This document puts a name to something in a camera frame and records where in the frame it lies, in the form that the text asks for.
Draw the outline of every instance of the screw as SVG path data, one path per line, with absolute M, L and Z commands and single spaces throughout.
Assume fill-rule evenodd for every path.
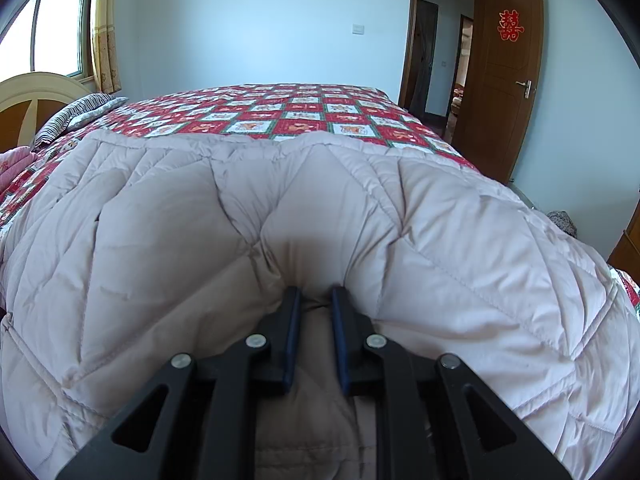
M 177 354 L 171 359 L 171 366 L 174 368 L 186 368 L 191 364 L 191 357 L 188 354 Z
M 382 348 L 386 345 L 386 337 L 380 334 L 371 334 L 367 337 L 367 346 L 371 348 Z
M 460 358 L 457 355 L 453 354 L 444 354 L 440 358 L 440 362 L 442 363 L 442 366 L 448 368 L 449 370 L 455 370 L 460 366 L 461 363 Z
M 267 344 L 267 338 L 262 334 L 251 334 L 244 342 L 249 348 L 262 348 Z

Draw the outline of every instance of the window frame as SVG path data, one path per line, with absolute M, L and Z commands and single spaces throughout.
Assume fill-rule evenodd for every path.
M 9 29 L 14 24 L 18 15 L 22 12 L 24 7 L 31 0 L 27 0 L 24 5 L 15 13 L 12 17 L 11 21 L 4 28 L 2 33 L 0 34 L 0 43 L 4 40 Z M 33 20 L 31 22 L 31 39 L 30 39 L 30 72 L 35 72 L 35 41 L 36 41 L 36 26 L 38 24 L 38 14 L 40 11 L 40 3 L 41 0 L 35 1 L 35 6 L 33 9 Z M 89 20 L 90 20 L 90 11 L 91 11 L 91 0 L 81 0 L 80 1 L 80 13 L 79 13 L 79 27 L 78 27 L 78 44 L 79 44 L 79 59 L 78 65 L 80 66 L 80 70 L 71 74 L 66 74 L 67 77 L 76 79 L 80 82 L 84 82 L 85 80 L 91 79 L 94 74 L 93 64 L 92 64 L 92 53 L 90 47 L 90 30 L 89 30 Z

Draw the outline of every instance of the white wall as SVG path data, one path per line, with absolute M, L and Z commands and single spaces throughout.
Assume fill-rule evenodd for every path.
M 460 40 L 460 15 L 473 18 L 474 0 L 427 1 L 438 6 L 438 26 L 426 110 L 431 114 L 445 116 L 449 108 L 451 85 L 455 76 Z
M 513 177 L 533 203 L 568 211 L 604 257 L 638 203 L 640 69 L 596 0 L 545 0 L 536 103 Z
M 122 84 L 122 92 L 118 95 L 129 97 L 132 101 L 141 101 L 144 98 L 138 47 L 140 40 L 138 25 L 142 18 L 139 10 L 139 0 L 115 0 L 114 2 L 116 56 Z
M 466 73 L 469 70 L 469 59 L 471 57 L 471 40 L 474 26 L 465 20 L 465 27 L 462 29 L 462 41 L 460 45 L 460 60 L 458 61 L 458 71 L 456 72 L 456 83 L 461 86 L 466 84 Z
M 398 97 L 409 0 L 117 0 L 124 93 L 335 82 Z M 352 36 L 351 24 L 366 26 Z M 514 172 L 608 256 L 640 186 L 640 70 L 596 0 L 545 0 L 536 105 Z
M 118 58 L 123 73 L 131 71 L 123 86 L 149 97 L 248 82 L 331 82 L 374 86 L 396 100 L 408 13 L 409 0 L 121 2 Z M 351 33 L 354 23 L 365 26 L 364 36 Z

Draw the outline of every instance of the pink blanket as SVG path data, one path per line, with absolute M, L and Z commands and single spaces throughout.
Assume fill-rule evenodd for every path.
M 28 146 L 19 146 L 0 153 L 0 192 L 3 192 L 14 178 L 33 164 L 37 158 L 38 156 L 31 153 Z

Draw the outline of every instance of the door handle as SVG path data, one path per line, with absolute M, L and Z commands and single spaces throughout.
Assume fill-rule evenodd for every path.
M 529 94 L 531 94 L 531 79 L 528 79 L 526 83 L 516 81 L 516 85 L 524 86 L 524 98 L 529 99 Z

